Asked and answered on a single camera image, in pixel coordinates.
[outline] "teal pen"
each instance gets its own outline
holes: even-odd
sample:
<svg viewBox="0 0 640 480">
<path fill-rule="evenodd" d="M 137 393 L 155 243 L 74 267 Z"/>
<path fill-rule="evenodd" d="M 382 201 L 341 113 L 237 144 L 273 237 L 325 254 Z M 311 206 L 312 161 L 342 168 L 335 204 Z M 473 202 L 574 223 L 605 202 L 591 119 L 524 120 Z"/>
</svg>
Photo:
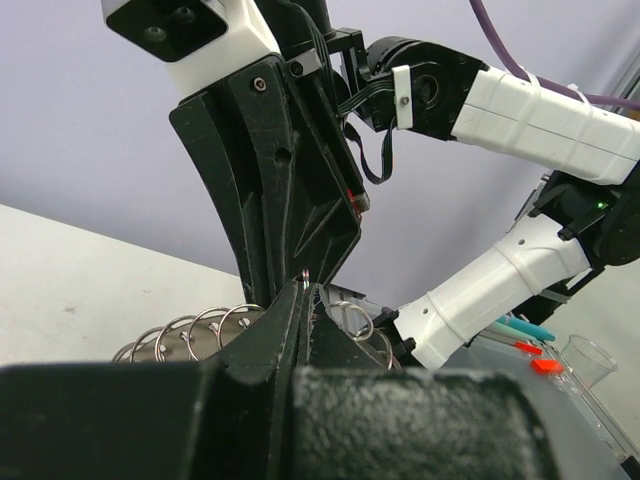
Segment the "teal pen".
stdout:
<svg viewBox="0 0 640 480">
<path fill-rule="evenodd" d="M 533 325 L 532 323 L 525 322 L 516 317 L 512 317 L 510 315 L 504 315 L 500 317 L 498 323 L 502 323 L 503 325 L 508 325 L 511 328 L 514 328 L 522 333 L 526 333 L 527 335 L 531 335 L 537 340 L 552 342 L 556 339 L 555 335 L 551 333 L 544 327 L 540 327 L 538 325 Z"/>
</svg>

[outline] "white cable clip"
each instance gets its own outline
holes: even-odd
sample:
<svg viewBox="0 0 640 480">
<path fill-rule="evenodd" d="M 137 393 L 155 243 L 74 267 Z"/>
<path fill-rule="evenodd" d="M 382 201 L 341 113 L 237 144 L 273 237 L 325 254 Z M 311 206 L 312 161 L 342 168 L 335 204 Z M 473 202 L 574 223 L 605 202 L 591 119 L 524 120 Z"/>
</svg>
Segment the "white cable clip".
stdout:
<svg viewBox="0 0 640 480">
<path fill-rule="evenodd" d="M 520 139 L 522 132 L 524 132 L 524 129 L 529 125 L 531 117 L 538 106 L 538 101 L 540 100 L 540 97 L 542 97 L 542 87 L 540 86 L 538 77 L 524 68 L 522 70 L 524 70 L 529 77 L 529 82 L 531 83 L 533 91 L 529 95 L 529 99 L 527 100 L 527 103 L 525 103 L 522 112 L 520 112 L 520 118 L 518 118 L 516 124 L 509 132 L 509 135 L 502 146 L 502 153 L 511 153 L 511 150 Z"/>
<path fill-rule="evenodd" d="M 587 128 L 589 127 L 589 123 L 591 123 L 591 119 L 593 119 L 593 105 L 591 105 L 591 102 L 585 96 L 585 94 L 582 93 L 578 89 L 578 86 L 575 83 L 571 83 L 571 84 L 567 85 L 567 87 L 570 90 L 573 90 L 574 92 L 576 92 L 576 94 L 582 99 L 582 102 L 589 109 L 589 115 L 587 115 L 584 118 L 584 121 L 582 122 L 582 125 L 580 126 L 580 130 L 578 130 L 578 135 L 576 135 L 576 138 L 575 138 L 575 140 L 573 142 L 573 145 L 571 146 L 571 149 L 569 150 L 569 152 L 567 153 L 567 156 L 564 159 L 564 164 L 565 165 L 568 165 L 569 162 L 571 161 L 571 159 L 573 158 L 573 155 L 576 153 L 576 150 L 578 149 L 578 146 L 582 143 L 582 137 L 584 136 L 584 133 L 587 131 Z"/>
<path fill-rule="evenodd" d="M 391 69 L 396 93 L 396 121 L 398 130 L 413 128 L 413 98 L 411 95 L 411 68 L 402 65 Z"/>
</svg>

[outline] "white table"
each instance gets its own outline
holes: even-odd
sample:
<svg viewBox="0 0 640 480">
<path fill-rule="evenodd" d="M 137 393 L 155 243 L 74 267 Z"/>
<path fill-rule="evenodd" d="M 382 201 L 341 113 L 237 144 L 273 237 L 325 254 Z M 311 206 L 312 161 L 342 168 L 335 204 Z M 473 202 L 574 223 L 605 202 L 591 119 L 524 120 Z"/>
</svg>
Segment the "white table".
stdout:
<svg viewBox="0 0 640 480">
<path fill-rule="evenodd" d="M 110 360 L 148 328 L 243 300 L 233 275 L 0 206 L 0 365 Z"/>
</svg>

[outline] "white wall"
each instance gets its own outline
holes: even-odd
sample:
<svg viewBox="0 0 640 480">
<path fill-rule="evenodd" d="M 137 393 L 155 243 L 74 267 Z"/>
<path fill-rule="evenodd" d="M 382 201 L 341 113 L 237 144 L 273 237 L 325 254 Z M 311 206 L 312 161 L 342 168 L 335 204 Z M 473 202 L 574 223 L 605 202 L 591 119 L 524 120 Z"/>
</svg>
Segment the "white wall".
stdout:
<svg viewBox="0 0 640 480">
<path fill-rule="evenodd" d="M 498 65 L 466 1 L 330 0 L 368 42 L 403 35 Z M 640 47 L 636 0 L 487 0 L 531 71 L 607 92 Z M 0 16 L 0 204 L 226 271 L 215 210 L 168 121 L 162 65 L 102 24 L 98 0 L 6 0 Z M 369 158 L 381 138 L 365 132 Z M 541 170 L 462 145 L 396 137 L 395 175 L 369 188 L 364 237 L 338 282 L 401 304 L 484 251 Z"/>
<path fill-rule="evenodd" d="M 545 327 L 562 348 L 570 334 L 604 348 L 619 369 L 593 389 L 627 435 L 640 446 L 640 262 L 608 268 L 553 317 Z"/>
</svg>

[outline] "spiral binding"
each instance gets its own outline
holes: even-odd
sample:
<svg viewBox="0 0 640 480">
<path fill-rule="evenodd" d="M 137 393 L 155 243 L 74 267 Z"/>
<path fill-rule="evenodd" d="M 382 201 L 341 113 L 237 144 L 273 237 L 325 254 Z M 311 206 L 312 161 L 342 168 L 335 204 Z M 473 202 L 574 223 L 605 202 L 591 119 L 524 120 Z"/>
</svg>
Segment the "spiral binding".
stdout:
<svg viewBox="0 0 640 480">
<path fill-rule="evenodd" d="M 305 278 L 304 280 L 305 280 L 304 283 L 306 285 L 308 282 L 308 277 Z M 353 310 L 359 313 L 360 315 L 362 315 L 366 321 L 366 325 L 360 328 L 356 332 L 349 332 L 345 330 L 346 333 L 356 343 L 369 342 L 370 340 L 375 338 L 374 336 L 377 336 L 378 338 L 380 338 L 380 340 L 382 340 L 382 343 L 384 344 L 384 351 L 382 352 L 379 351 L 371 343 L 370 343 L 370 346 L 374 348 L 382 358 L 385 359 L 386 361 L 385 366 L 387 367 L 388 370 L 391 370 L 392 368 L 400 368 L 400 364 L 393 356 L 393 347 L 391 345 L 391 342 L 380 329 L 375 328 L 373 324 L 373 320 L 371 319 L 371 317 L 369 316 L 366 310 L 364 310 L 362 307 L 354 303 L 347 302 L 347 301 L 332 303 L 329 305 L 328 310 L 330 311 L 333 308 Z M 163 363 L 165 362 L 165 353 L 167 352 L 167 348 L 163 345 L 163 340 L 167 337 L 167 335 L 169 335 L 172 332 L 175 332 L 176 330 L 181 330 L 180 334 L 178 335 L 178 338 L 182 340 L 185 344 L 185 347 L 189 353 L 189 361 L 196 361 L 196 362 L 201 361 L 204 358 L 201 358 L 198 355 L 196 355 L 193 349 L 194 327 L 200 322 L 206 322 L 206 321 L 211 322 L 207 326 L 207 330 L 216 336 L 217 348 L 214 351 L 209 352 L 209 355 L 207 356 L 210 356 L 216 353 L 218 350 L 222 349 L 224 346 L 222 342 L 222 329 L 225 323 L 228 321 L 228 319 L 233 314 L 241 313 L 241 312 L 242 313 L 250 312 L 250 311 L 264 313 L 265 310 L 259 305 L 243 303 L 241 305 L 236 305 L 235 307 L 232 307 L 232 308 L 212 307 L 212 308 L 203 310 L 197 315 L 184 315 L 181 317 L 174 318 L 166 325 L 151 328 L 146 332 L 144 332 L 142 335 L 140 335 L 134 342 L 124 345 L 115 353 L 115 355 L 112 358 L 112 362 L 134 363 L 136 361 L 136 354 L 138 354 L 138 352 L 140 352 L 142 348 L 150 347 L 151 345 L 153 345 L 153 354 L 154 354 L 153 358 L 155 359 L 156 362 Z M 219 322 L 213 321 L 214 319 L 217 319 L 217 318 L 220 318 Z M 240 318 L 238 320 L 238 324 L 240 325 L 240 327 L 242 327 L 242 331 L 244 331 L 250 328 L 253 324 L 255 324 L 255 321 L 251 322 L 247 318 Z"/>
</svg>

